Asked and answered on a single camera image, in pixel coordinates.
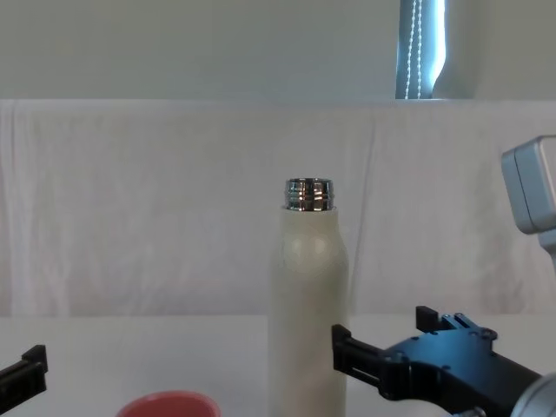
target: black robotic arm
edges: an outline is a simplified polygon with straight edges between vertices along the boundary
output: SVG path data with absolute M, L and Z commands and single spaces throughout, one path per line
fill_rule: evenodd
M 417 307 L 416 327 L 422 335 L 382 350 L 334 326 L 334 369 L 377 387 L 388 400 L 424 400 L 450 414 L 476 410 L 486 417 L 512 416 L 520 397 L 541 378 L 496 354 L 496 332 L 461 313 L 439 317 Z
M 45 391 L 48 370 L 44 345 L 34 346 L 18 363 L 0 370 L 0 414 Z

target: white water bottle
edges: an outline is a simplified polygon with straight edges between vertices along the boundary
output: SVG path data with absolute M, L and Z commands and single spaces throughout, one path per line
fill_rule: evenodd
M 287 182 L 270 288 L 270 417 L 343 417 L 346 378 L 333 368 L 331 327 L 346 321 L 348 257 L 331 181 Z

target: table surface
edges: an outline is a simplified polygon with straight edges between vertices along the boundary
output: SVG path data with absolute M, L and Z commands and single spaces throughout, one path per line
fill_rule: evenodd
M 553 316 L 473 316 L 499 333 L 495 350 L 542 374 L 556 368 Z M 354 337 L 387 348 L 418 332 L 409 315 L 363 315 Z M 263 316 L 0 319 L 0 366 L 37 343 L 47 347 L 48 391 L 10 417 L 115 416 L 127 402 L 164 390 L 193 390 L 216 400 L 222 417 L 265 416 L 266 318 Z M 348 417 L 437 417 L 439 408 L 389 402 L 355 380 Z

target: red bowl rim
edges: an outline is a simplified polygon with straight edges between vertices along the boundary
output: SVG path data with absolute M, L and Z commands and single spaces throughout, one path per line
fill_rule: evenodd
M 141 406 L 142 404 L 151 402 L 153 400 L 160 400 L 165 398 L 189 398 L 200 400 L 208 405 L 208 407 L 212 410 L 214 417 L 221 417 L 220 408 L 212 398 L 208 397 L 205 394 L 196 393 L 194 391 L 162 391 L 160 393 L 147 394 L 143 397 L 131 401 L 127 406 L 125 406 L 118 412 L 116 417 L 126 417 L 127 413 L 131 412 L 131 410 Z

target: white backdrop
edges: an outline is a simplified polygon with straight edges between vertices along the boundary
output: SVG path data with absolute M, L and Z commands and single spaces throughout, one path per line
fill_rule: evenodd
M 358 312 L 553 311 L 500 155 L 556 103 L 0 102 L 0 313 L 260 314 L 285 180 L 335 182 Z

